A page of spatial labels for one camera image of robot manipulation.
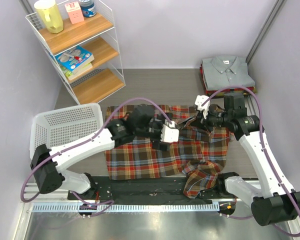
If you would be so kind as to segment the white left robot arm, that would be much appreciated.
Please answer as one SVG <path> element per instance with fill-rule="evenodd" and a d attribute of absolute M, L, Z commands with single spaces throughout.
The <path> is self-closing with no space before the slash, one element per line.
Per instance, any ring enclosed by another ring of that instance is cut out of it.
<path fill-rule="evenodd" d="M 37 114 L 30 139 L 31 176 L 41 195 L 58 189 L 90 200 L 97 184 L 88 173 L 69 171 L 72 165 L 97 153 L 148 138 L 155 149 L 165 150 L 178 141 L 176 123 L 166 113 L 155 114 L 155 106 L 138 105 L 121 118 L 102 120 L 97 103 L 88 103 Z"/>

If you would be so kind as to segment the brown red plaid shirt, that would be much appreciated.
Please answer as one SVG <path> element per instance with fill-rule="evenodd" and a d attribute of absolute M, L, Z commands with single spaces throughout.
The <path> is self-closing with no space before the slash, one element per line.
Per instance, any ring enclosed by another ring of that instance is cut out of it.
<path fill-rule="evenodd" d="M 213 189 L 226 165 L 230 132 L 224 127 L 205 131 L 188 126 L 180 131 L 178 142 L 168 151 L 155 150 L 148 138 L 105 152 L 111 180 L 158 179 L 186 175 L 183 194 L 194 199 L 200 192 Z"/>

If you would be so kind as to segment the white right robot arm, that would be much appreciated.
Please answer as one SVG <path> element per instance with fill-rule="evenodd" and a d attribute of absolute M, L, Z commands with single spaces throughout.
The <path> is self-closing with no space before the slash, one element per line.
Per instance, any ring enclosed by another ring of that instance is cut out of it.
<path fill-rule="evenodd" d="M 300 191 L 281 171 L 267 141 L 260 119 L 248 115 L 245 98 L 240 93 L 224 95 L 224 107 L 211 104 L 209 97 L 195 99 L 200 123 L 205 127 L 223 127 L 234 134 L 247 153 L 257 174 L 260 188 L 247 183 L 236 173 L 225 173 L 216 184 L 216 193 L 223 198 L 230 194 L 250 207 L 260 226 L 295 220 L 300 210 Z"/>

